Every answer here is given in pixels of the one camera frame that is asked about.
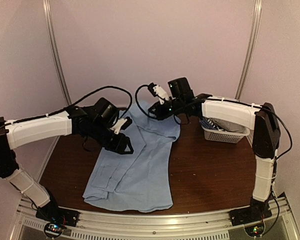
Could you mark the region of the light blue long sleeve shirt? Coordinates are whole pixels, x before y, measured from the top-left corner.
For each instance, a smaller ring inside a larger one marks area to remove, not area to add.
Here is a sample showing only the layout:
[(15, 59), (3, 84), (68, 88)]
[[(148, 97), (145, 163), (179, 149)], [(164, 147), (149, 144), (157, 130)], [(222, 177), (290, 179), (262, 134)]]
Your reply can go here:
[(85, 203), (110, 211), (142, 213), (173, 206), (169, 158), (180, 126), (172, 116), (161, 121), (148, 118), (140, 107), (147, 109), (150, 104), (133, 104), (126, 113), (132, 124), (124, 133), (131, 140), (133, 154), (101, 150), (82, 196)]

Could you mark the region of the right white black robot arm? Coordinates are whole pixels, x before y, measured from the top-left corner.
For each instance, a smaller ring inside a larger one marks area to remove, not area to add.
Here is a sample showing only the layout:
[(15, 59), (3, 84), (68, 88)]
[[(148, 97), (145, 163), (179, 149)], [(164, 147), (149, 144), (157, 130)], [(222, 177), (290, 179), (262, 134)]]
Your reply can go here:
[(183, 101), (181, 98), (159, 100), (148, 109), (148, 112), (157, 120), (185, 114), (198, 118), (223, 120), (252, 130), (256, 173), (246, 216), (249, 220), (256, 221), (266, 212), (271, 186), (275, 181), (275, 161), (278, 159), (281, 137), (278, 118), (271, 103), (247, 104), (202, 93), (189, 101)]

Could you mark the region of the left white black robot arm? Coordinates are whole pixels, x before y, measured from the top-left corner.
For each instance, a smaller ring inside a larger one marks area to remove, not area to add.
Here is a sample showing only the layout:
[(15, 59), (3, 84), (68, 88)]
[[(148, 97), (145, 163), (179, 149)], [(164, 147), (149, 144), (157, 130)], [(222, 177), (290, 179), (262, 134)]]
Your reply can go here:
[(131, 155), (134, 150), (128, 136), (121, 133), (132, 124), (130, 117), (119, 117), (119, 110), (110, 103), (99, 106), (66, 107), (60, 112), (6, 121), (0, 117), (0, 178), (10, 182), (27, 196), (51, 222), (62, 218), (53, 195), (17, 163), (15, 149), (40, 140), (80, 135), (95, 140), (105, 150)]

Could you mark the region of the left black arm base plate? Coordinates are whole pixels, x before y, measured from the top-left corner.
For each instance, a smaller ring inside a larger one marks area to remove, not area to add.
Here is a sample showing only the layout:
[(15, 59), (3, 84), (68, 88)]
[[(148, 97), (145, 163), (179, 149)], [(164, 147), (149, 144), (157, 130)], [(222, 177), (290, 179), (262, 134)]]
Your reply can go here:
[(49, 202), (43, 207), (38, 207), (35, 216), (54, 224), (75, 227), (78, 222), (79, 212), (76, 210), (59, 207)]

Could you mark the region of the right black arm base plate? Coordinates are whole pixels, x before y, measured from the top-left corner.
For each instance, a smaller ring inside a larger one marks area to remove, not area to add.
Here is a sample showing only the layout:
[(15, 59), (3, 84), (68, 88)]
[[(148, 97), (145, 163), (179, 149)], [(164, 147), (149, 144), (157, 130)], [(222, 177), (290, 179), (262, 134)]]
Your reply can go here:
[(272, 216), (272, 212), (268, 207), (248, 206), (231, 210), (229, 216), (232, 226), (239, 226), (269, 218)]

